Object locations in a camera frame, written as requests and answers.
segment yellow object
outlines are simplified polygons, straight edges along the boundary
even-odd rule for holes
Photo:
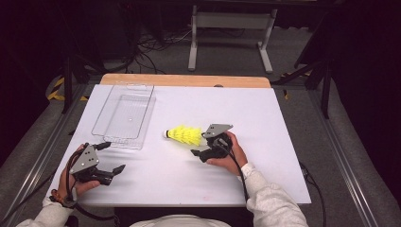
[[[177,140],[188,145],[199,146],[201,143],[201,128],[185,127],[181,125],[166,131],[165,137]]]

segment metal stand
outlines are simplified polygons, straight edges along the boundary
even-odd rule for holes
[[[189,53],[188,70],[195,71],[196,68],[198,27],[247,28],[264,29],[264,37],[262,42],[258,43],[258,49],[266,73],[271,74],[273,70],[266,47],[271,35],[271,30],[274,26],[276,13],[277,9],[273,9],[271,14],[198,12],[197,6],[194,6],[192,9],[192,44]]]

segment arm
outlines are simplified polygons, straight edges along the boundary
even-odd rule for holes
[[[250,198],[247,208],[253,212],[254,226],[307,226],[305,216],[293,199],[275,183],[268,183],[254,165],[248,163],[245,152],[238,144],[233,133],[226,132],[232,142],[234,154],[241,171]],[[209,159],[209,165],[225,167],[231,173],[239,176],[239,170],[231,157]]]
[[[67,196],[66,174],[67,171],[65,168],[60,175],[59,189],[57,190],[58,195],[60,195],[60,198],[62,199]],[[75,185],[78,197],[86,191],[100,185],[100,182],[98,181],[91,181],[87,183],[76,182],[72,175],[68,175],[69,185],[71,187]],[[49,198],[44,198],[43,208],[39,215],[34,220],[27,219],[21,222],[19,225],[17,225],[17,227],[62,227],[73,211],[74,209],[63,207],[59,202],[51,201]]]
[[[250,196],[247,208],[253,212],[254,226],[307,226],[299,206],[280,185],[268,183],[250,163],[241,170]]]

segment white tabletop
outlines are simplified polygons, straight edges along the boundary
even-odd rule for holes
[[[101,141],[91,134],[111,91],[97,85],[91,94],[57,175],[80,144]],[[142,149],[98,151],[100,170],[126,165],[111,185],[101,185],[79,202],[95,206],[244,206],[243,189],[226,169],[193,156],[196,148],[165,139],[163,131],[181,124],[202,128],[231,124],[248,160],[270,182],[279,183],[297,203],[311,203],[275,93],[269,88],[155,86],[156,102]],[[58,187],[54,181],[49,188]]]

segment transparent plastic bin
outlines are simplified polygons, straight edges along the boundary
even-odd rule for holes
[[[141,149],[155,103],[153,85],[114,85],[92,129],[112,147]]]

